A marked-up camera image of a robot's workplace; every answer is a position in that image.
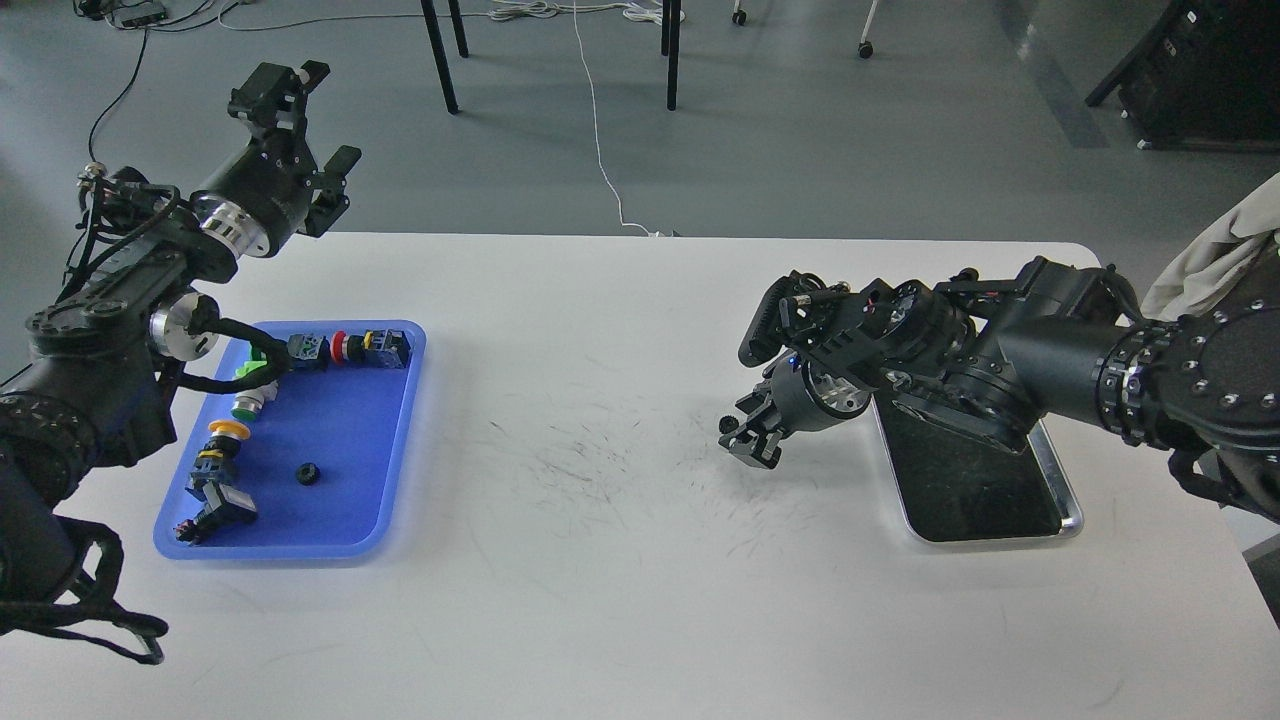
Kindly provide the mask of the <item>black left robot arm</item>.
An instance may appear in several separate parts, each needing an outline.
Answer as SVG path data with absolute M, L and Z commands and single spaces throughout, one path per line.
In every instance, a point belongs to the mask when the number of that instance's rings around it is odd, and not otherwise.
M 115 601 L 118 534 L 55 510 L 92 469 L 173 443 L 178 389 L 237 395 L 292 369 L 283 341 L 223 316 L 195 282 L 225 283 L 244 255 L 319 237 L 349 206 L 361 151 L 342 146 L 319 167 L 305 137 L 308 96 L 329 72 L 260 64 L 227 108 L 248 143 L 189 196 L 131 168 L 81 173 L 82 254 L 58 300 L 27 319 L 29 364 L 3 386 L 4 632 L 74 641 L 77 623 L 110 623 L 143 650 L 97 646 L 163 661 L 165 621 Z

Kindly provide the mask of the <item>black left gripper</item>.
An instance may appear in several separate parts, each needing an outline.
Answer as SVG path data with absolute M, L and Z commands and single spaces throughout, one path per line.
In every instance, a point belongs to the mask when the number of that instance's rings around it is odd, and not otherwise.
M 342 145 L 316 170 L 305 138 L 308 95 L 329 74 L 324 61 L 300 68 L 264 61 L 230 91 L 227 114 L 251 140 L 189 201 L 200 229 L 234 259 L 274 258 L 298 233 L 319 238 L 349 208 L 347 176 L 362 150 Z

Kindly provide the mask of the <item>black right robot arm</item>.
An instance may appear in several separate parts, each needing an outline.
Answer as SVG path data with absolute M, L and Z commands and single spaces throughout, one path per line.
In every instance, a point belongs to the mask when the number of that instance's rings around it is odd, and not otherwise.
M 1245 264 L 1203 311 L 1140 314 L 1128 279 L 1036 258 L 1009 281 L 854 292 L 792 272 L 739 347 L 762 380 L 719 420 L 719 445 L 772 469 L 781 442 L 860 415 L 909 416 L 1020 454 L 1052 414 L 1170 452 L 1189 495 L 1277 519 L 1277 255 Z

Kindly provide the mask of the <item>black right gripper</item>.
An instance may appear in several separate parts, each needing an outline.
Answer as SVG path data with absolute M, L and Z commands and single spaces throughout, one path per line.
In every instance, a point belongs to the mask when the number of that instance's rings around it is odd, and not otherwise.
M 740 397 L 741 418 L 719 419 L 718 445 L 750 468 L 773 470 L 781 442 L 796 432 L 818 432 L 852 420 L 870 404 L 872 392 L 815 370 L 797 356 L 783 356 L 765 370 L 768 389 Z

